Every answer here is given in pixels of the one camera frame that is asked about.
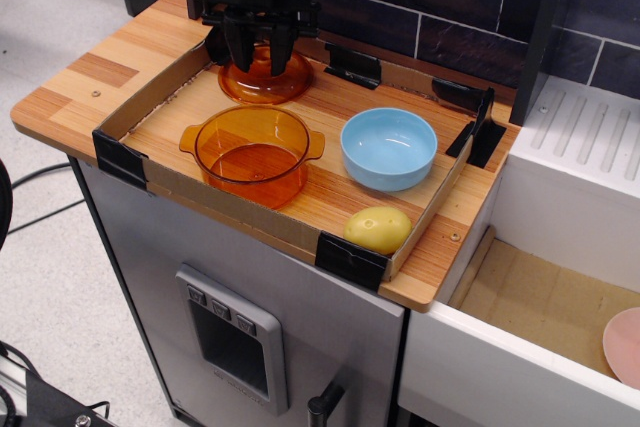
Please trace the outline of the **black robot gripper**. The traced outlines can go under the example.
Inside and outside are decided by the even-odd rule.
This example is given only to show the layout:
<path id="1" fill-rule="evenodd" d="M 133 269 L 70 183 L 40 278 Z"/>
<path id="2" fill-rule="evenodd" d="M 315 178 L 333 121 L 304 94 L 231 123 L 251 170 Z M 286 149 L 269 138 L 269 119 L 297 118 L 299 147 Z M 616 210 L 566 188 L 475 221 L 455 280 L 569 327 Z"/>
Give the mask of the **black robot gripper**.
<path id="1" fill-rule="evenodd" d="M 257 38 L 270 38 L 271 75 L 286 70 L 295 38 L 319 35 L 320 4 L 312 0 L 201 0 L 202 23 L 224 31 L 235 66 L 248 73 Z"/>

